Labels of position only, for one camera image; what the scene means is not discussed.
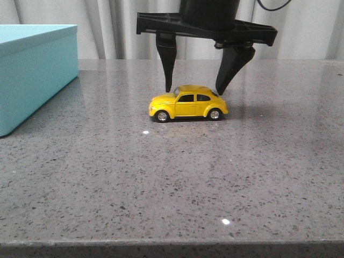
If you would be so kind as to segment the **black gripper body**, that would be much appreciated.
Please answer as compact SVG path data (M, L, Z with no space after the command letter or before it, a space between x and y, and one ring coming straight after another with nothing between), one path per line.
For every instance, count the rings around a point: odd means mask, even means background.
M154 33L156 46L176 49L176 37L212 39L215 48L272 46L277 30L236 20L239 1L181 1L178 13L138 13L137 34Z

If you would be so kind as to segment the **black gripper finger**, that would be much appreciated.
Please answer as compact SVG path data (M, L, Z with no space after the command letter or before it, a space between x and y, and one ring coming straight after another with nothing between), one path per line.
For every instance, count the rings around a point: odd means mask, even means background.
M173 70L177 54L176 35L158 32L156 34L156 48L160 55L163 71L166 79L166 92L171 91Z
M252 46L234 46L223 50L223 57L216 79L216 90L222 95L230 81L254 56Z

